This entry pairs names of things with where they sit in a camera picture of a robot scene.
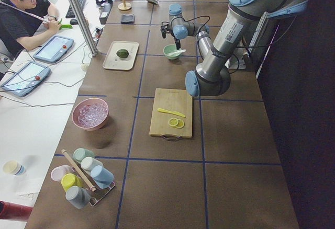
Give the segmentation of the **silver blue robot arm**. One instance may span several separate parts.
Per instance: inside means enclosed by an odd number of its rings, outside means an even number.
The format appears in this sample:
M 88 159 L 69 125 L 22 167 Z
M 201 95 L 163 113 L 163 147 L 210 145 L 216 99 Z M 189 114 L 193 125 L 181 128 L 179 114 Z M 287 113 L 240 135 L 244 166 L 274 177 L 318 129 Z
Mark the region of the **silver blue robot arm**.
M 225 63 L 233 55 L 244 33 L 252 22 L 264 13 L 269 18 L 298 15 L 307 7 L 308 0 L 229 0 L 227 17 L 216 38 L 211 40 L 205 24 L 186 21 L 180 4 L 169 6 L 169 22 L 161 25 L 162 37 L 171 34 L 176 48 L 188 36 L 196 39 L 203 61 L 185 76 L 185 87 L 193 97 L 218 96 L 225 93 L 231 82 Z

